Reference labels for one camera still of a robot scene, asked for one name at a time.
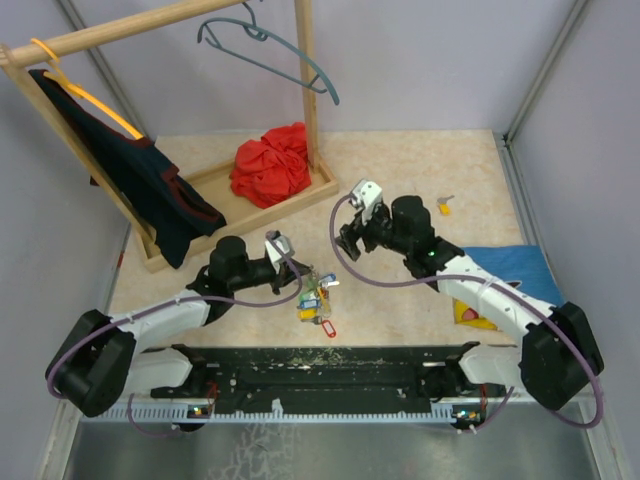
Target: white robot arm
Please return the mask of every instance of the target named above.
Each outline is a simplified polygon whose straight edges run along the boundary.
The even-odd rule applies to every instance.
[[[255,260],[249,259],[241,238],[224,237],[211,253],[209,265],[175,297],[111,317],[97,310],[86,312],[47,369],[50,391],[92,417],[131,393],[197,382],[192,377],[197,376],[202,359],[190,349],[183,345],[149,349],[219,319],[233,303],[259,306],[233,300],[238,290],[270,284],[279,294],[280,288],[296,279],[289,264],[299,275],[309,272],[309,267],[291,258],[293,254],[291,242],[279,232],[265,242],[264,257]]]
[[[435,235],[420,197],[399,197],[389,208],[382,189],[362,180],[352,190],[350,203],[357,213],[342,226],[335,242],[353,261],[360,256],[359,240],[366,252],[378,246],[396,251],[416,279],[430,277],[433,289],[466,303],[514,340],[512,347],[469,345],[458,360],[469,383],[525,387],[552,410],[566,404],[588,383],[588,377],[541,317],[567,335],[595,375],[603,370],[588,320],[579,307],[569,302],[557,307],[532,298],[481,268],[462,249]]]

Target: white wall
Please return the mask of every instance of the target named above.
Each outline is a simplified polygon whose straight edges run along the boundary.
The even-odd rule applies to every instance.
[[[48,0],[12,2],[0,15],[10,46],[67,31]],[[63,67],[112,103],[83,54],[64,58]],[[2,74],[0,165],[0,465],[3,479],[26,480],[57,402],[44,371],[78,316],[104,302],[126,223]]]
[[[171,0],[74,0],[89,25]],[[316,0],[316,58],[342,103],[319,97],[325,130],[507,129],[572,0]],[[293,2],[250,2],[258,24],[296,43]],[[153,135],[266,129],[302,118],[299,88],[196,44],[211,16],[105,46]],[[219,38],[297,75],[292,53],[221,25]]]
[[[515,149],[560,286],[589,315],[640,476],[640,3],[593,2]]]

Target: wooden base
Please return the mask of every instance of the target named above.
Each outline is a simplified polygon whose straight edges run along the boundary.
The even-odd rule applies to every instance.
[[[310,169],[311,186],[284,202],[262,209],[245,197],[239,197],[231,191],[229,174],[233,167],[234,161],[230,160],[184,177],[207,202],[222,212],[227,219],[227,226],[217,230],[212,236],[202,236],[192,240],[187,257],[206,250],[213,250],[218,239],[225,235],[242,235],[255,230],[318,203],[338,193],[339,189],[338,181],[327,164],[317,157],[315,171]],[[150,272],[157,272],[169,266],[156,245],[144,240],[137,231],[135,235],[142,261]]]

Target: blue towel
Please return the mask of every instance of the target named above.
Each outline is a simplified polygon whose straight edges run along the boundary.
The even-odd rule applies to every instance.
[[[518,290],[552,305],[564,304],[547,261],[538,246],[466,247],[464,251],[482,268],[505,282],[521,282]]]

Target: table surface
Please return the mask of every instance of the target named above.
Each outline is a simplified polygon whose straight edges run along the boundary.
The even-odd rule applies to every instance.
[[[181,169],[191,173],[233,157],[237,147],[258,134],[161,137],[157,146]],[[338,263],[329,244],[328,220],[337,199],[361,179],[380,184],[386,201],[400,195],[420,195],[432,213],[438,235],[459,246],[522,244],[515,211],[493,135],[488,130],[343,132],[321,135],[321,154],[340,182],[340,193],[301,212],[243,235],[250,257],[264,253],[264,233],[280,230],[291,239],[295,258],[321,272],[335,272],[340,285],[331,289],[331,321],[337,336],[302,323],[296,304],[270,309],[232,308],[220,320],[167,339],[165,344],[208,346],[364,346],[450,345],[471,340],[504,344],[503,333],[453,322],[451,298],[422,285],[380,289],[351,277]],[[455,195],[450,216],[438,213],[436,199]],[[346,205],[337,225],[351,221]],[[205,252],[178,270],[149,273],[135,239],[129,239],[111,304],[112,314],[127,312],[175,295],[207,264]],[[378,249],[363,254],[355,267],[370,278],[399,281],[410,278],[399,255]],[[295,289],[283,290],[286,295]],[[243,300],[274,300],[269,286],[237,294]]]

